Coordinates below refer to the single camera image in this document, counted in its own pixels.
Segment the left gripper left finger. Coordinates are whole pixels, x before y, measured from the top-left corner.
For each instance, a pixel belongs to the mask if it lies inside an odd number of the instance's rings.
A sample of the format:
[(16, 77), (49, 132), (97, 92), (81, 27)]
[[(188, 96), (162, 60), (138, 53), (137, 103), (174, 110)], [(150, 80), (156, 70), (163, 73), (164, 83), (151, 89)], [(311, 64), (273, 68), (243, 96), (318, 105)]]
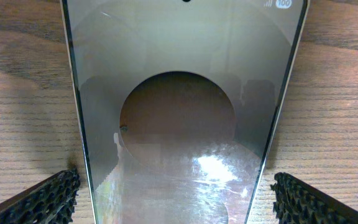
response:
[(0, 223), (69, 224), (80, 185), (77, 169), (60, 171), (0, 203)]

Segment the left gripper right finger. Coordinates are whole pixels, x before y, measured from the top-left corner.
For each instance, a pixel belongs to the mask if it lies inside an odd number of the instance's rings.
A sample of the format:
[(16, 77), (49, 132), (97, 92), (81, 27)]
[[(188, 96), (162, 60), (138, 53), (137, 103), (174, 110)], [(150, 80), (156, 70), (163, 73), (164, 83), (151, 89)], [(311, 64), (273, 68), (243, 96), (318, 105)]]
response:
[(279, 223), (358, 224), (358, 211), (285, 172), (274, 175), (273, 212)]

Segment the Galaxy S25 Ultra smartphone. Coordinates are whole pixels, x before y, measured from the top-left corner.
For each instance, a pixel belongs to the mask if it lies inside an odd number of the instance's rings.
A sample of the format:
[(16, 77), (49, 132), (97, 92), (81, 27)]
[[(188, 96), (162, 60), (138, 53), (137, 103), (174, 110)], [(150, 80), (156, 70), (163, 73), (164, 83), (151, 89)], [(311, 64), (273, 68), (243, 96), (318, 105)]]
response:
[(96, 223), (246, 223), (308, 0), (63, 0)]

